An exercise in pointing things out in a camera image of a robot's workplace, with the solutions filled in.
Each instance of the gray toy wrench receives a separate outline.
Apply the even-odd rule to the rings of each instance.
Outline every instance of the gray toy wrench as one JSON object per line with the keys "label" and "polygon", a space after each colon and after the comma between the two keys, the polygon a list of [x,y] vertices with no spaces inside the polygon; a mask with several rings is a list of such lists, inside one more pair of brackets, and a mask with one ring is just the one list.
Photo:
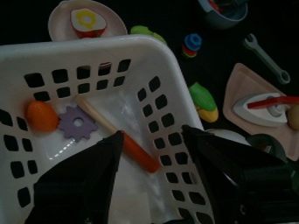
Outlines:
{"label": "gray toy wrench", "polygon": [[281,84],[286,84],[290,80],[289,74],[285,70],[282,70],[277,64],[273,62],[273,60],[266,55],[265,51],[257,44],[257,39],[252,33],[246,35],[246,37],[242,40],[242,44],[248,50],[252,50],[256,56],[261,59],[272,73],[274,74],[278,82]]}

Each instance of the pink toy piece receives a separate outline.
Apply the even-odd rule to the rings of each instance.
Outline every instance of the pink toy piece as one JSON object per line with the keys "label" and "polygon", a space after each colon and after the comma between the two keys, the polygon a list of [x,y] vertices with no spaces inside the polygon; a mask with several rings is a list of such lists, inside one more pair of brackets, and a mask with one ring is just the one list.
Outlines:
{"label": "pink toy piece", "polygon": [[68,106],[66,112],[60,114],[58,117],[60,124],[57,129],[64,131],[65,138],[73,137],[76,142],[78,142],[82,137],[89,139],[89,132],[98,128],[94,124],[94,120],[78,106],[74,108]]}

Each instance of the green toy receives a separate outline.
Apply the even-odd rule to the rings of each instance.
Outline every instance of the green toy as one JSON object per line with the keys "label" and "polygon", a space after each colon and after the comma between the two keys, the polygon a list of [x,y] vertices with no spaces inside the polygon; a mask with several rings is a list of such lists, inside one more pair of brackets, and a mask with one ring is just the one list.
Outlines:
{"label": "green toy", "polygon": [[142,25],[136,25],[130,28],[130,31],[129,31],[130,34],[145,34],[145,35],[149,35],[152,36],[153,38],[158,39],[160,41],[162,41],[165,44],[165,40],[164,38],[154,32],[149,31],[148,28]]}
{"label": "green toy", "polygon": [[209,90],[202,87],[197,82],[194,82],[189,87],[189,93],[193,104],[197,107],[208,111],[213,111],[216,109],[217,106],[210,96]]}

